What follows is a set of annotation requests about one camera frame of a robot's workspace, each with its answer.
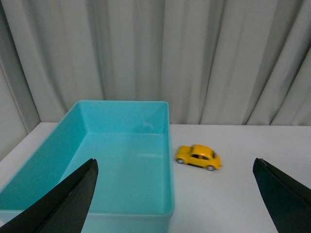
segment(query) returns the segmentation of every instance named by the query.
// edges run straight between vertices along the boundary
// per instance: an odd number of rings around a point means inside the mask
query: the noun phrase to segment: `container wall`
[[[163,134],[167,103],[152,101],[81,101],[88,132]]]
[[[172,149],[169,110],[167,110],[167,121],[164,124],[163,132],[163,157],[164,157],[164,213],[173,214],[174,210],[174,186],[172,168]]]
[[[0,209],[24,210],[54,188],[85,134],[76,104],[0,192]]]

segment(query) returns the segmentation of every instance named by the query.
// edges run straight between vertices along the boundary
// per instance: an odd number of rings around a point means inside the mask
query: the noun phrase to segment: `toy car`
[[[201,166],[209,171],[219,169],[222,165],[219,155],[211,148],[202,145],[181,146],[175,160],[179,164]]]

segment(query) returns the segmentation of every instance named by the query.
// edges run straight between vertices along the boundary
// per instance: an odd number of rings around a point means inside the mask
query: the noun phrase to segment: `car wheel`
[[[176,161],[177,161],[179,164],[184,164],[184,163],[185,163],[185,161],[182,160],[182,159],[177,159]]]
[[[207,169],[208,171],[213,171],[213,170],[215,170],[215,168],[214,168],[213,166],[207,166],[206,169]]]

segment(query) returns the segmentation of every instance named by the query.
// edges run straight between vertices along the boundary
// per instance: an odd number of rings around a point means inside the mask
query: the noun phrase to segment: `car window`
[[[198,154],[193,154],[191,157],[192,157],[192,158],[195,158],[195,159],[198,159],[198,158],[199,158],[199,155],[198,155]]]

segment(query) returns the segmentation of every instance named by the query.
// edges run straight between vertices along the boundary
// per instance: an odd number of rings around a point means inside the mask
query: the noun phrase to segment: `turquoise plastic bin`
[[[168,104],[77,102],[0,192],[7,222],[89,158],[99,174],[83,233],[165,233],[174,210]]]

